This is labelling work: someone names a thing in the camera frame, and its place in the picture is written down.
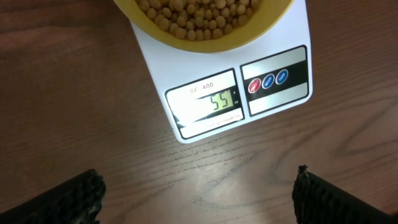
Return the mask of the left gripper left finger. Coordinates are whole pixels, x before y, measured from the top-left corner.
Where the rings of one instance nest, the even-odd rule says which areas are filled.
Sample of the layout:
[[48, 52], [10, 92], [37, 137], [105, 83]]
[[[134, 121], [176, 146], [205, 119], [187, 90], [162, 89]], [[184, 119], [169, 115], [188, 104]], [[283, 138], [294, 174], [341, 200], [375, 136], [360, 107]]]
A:
[[98, 224], [106, 193], [103, 176], [89, 169], [1, 213], [1, 224]]

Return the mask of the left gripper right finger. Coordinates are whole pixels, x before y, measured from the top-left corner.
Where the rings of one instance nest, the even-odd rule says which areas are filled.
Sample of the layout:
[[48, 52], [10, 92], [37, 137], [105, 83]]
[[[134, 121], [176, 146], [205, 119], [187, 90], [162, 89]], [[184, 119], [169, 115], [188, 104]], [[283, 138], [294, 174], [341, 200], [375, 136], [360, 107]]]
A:
[[297, 223], [397, 224], [397, 215], [386, 214], [319, 176], [298, 167], [292, 191]]

